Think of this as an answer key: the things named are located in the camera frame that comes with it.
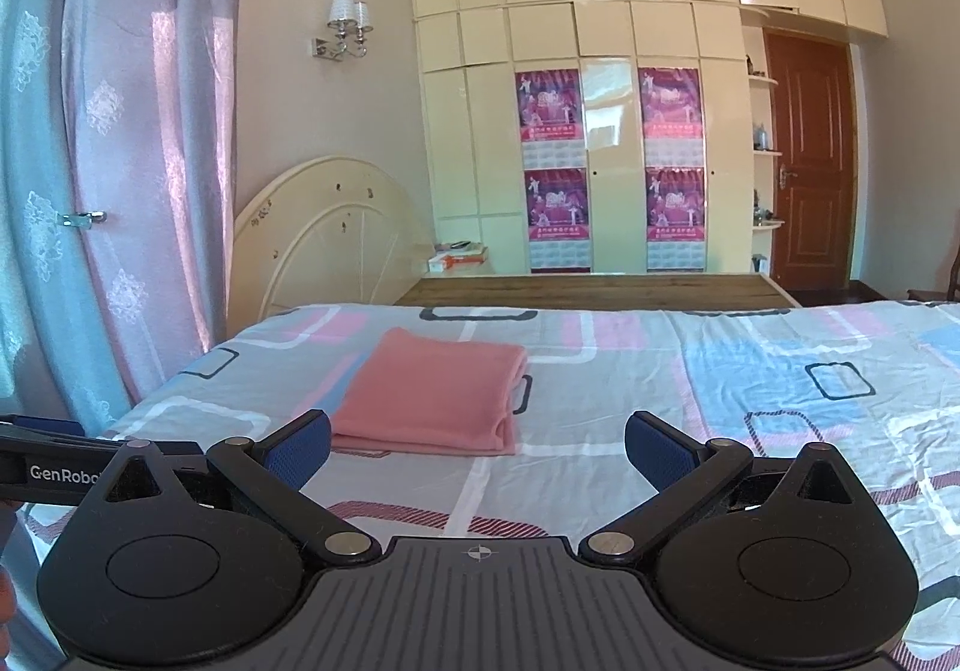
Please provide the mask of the person's left hand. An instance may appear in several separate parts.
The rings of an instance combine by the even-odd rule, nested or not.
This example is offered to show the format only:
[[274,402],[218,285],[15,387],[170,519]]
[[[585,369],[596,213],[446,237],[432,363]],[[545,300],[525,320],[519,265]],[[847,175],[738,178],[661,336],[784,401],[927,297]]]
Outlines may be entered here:
[[0,568],[0,627],[5,627],[16,616],[16,609],[16,588],[8,572]]

